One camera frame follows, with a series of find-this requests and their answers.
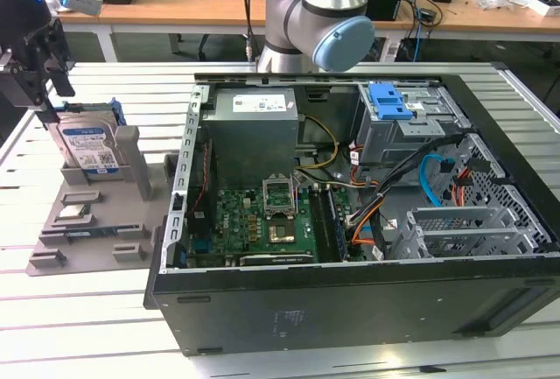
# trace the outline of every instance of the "sticker label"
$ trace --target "sticker label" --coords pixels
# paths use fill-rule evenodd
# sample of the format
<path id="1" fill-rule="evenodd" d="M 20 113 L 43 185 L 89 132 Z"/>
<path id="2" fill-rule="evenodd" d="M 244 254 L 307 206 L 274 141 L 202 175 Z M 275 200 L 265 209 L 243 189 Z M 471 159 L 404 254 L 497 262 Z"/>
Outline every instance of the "sticker label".
<path id="1" fill-rule="evenodd" d="M 373 254 L 374 258 L 375 258 L 377 261 L 382 261 L 382 260 L 384 259 L 383 253 L 382 253 L 381 250 L 380 250 L 379 248 L 377 248 L 375 245 L 374 245 L 374 248 L 372 249 L 372 252 L 371 252 L 371 253 Z"/>
<path id="2" fill-rule="evenodd" d="M 350 151 L 350 163 L 354 166 L 360 165 L 360 153 L 358 151 Z"/>
<path id="3" fill-rule="evenodd" d="M 114 173 L 118 171 L 115 154 L 103 142 L 107 137 L 101 128 L 73 128 L 62 130 L 66 144 L 87 173 Z"/>
<path id="4" fill-rule="evenodd" d="M 274 313 L 272 336 L 286 338 L 300 329 L 305 320 L 305 311 L 279 311 Z"/>
<path id="5" fill-rule="evenodd" d="M 408 109 L 408 110 L 424 110 L 424 106 L 422 106 L 422 103 L 420 103 L 420 102 L 416 102 L 416 103 L 405 103 L 404 106 L 405 106 L 406 109 Z"/>
<path id="6" fill-rule="evenodd" d="M 399 228 L 396 219 L 387 220 L 387 224 L 383 226 L 383 230 L 397 230 Z"/>
<path id="7" fill-rule="evenodd" d="M 285 112 L 284 95 L 237 95 L 234 112 Z"/>
<path id="8" fill-rule="evenodd" d="M 89 232 L 68 232 L 66 237 L 89 237 L 91 234 Z"/>

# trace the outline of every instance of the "yellow wire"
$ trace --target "yellow wire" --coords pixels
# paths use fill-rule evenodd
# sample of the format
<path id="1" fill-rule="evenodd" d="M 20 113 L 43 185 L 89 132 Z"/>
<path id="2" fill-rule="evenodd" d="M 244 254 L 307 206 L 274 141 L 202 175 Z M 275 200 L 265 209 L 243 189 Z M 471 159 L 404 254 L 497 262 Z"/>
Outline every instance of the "yellow wire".
<path id="1" fill-rule="evenodd" d="M 334 134 L 319 119 L 317 119 L 314 116 L 308 116 L 308 115 L 306 115 L 305 118 L 306 119 L 311 119 L 319 127 L 321 127 L 323 130 L 325 130 L 325 132 L 329 135 L 329 137 L 332 139 L 332 142 L 334 143 L 334 151 L 332 151 L 331 158 L 329 158 L 325 162 L 316 163 L 315 165 L 308 165 L 308 166 L 296 166 L 296 169 L 320 169 L 321 167 L 325 167 L 325 166 L 331 164 L 334 161 L 334 159 L 337 157 L 337 155 L 339 154 L 339 142 L 336 141 L 336 138 L 334 137 Z"/>

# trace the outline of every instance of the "slotted metal table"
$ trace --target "slotted metal table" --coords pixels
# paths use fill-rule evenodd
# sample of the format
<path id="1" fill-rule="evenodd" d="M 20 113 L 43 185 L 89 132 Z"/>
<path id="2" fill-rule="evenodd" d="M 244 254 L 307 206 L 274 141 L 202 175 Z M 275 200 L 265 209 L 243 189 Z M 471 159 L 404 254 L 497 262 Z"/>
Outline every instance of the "slotted metal table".
<path id="1" fill-rule="evenodd" d="M 70 73 L 72 102 L 115 97 L 127 122 L 139 127 L 148 163 L 162 162 L 179 148 L 193 74 L 250 71 L 239 63 L 78 64 Z M 560 199 L 560 122 L 508 70 L 399 63 L 353 71 L 460 75 Z M 51 98 L 60 100 L 55 93 Z M 453 379 L 560 372 L 560 301 L 500 338 L 187 359 L 161 312 L 142 306 L 147 270 L 25 275 L 62 181 L 62 163 L 32 112 L 0 150 L 0 377 L 424 377 L 423 366 L 445 369 L 438 377 Z"/>

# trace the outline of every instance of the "blue hard drive label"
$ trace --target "blue hard drive label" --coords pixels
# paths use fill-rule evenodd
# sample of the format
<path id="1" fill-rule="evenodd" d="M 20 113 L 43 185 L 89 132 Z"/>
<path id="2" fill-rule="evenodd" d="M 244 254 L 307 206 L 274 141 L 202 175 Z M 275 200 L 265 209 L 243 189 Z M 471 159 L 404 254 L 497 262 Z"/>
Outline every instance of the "blue hard drive label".
<path id="1" fill-rule="evenodd" d="M 119 170 L 115 153 L 107 144 L 102 128 L 68 128 L 62 130 L 62 135 L 85 173 L 115 173 Z"/>

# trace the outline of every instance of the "blue drive bay latch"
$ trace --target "blue drive bay latch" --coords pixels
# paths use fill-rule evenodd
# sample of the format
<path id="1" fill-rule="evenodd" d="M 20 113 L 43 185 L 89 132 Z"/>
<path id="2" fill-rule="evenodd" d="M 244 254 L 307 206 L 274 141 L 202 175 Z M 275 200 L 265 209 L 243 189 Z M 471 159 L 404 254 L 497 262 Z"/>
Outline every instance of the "blue drive bay latch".
<path id="1" fill-rule="evenodd" d="M 404 106 L 402 98 L 392 83 L 369 84 L 369 100 L 377 107 L 381 120 L 412 119 L 413 114 Z"/>

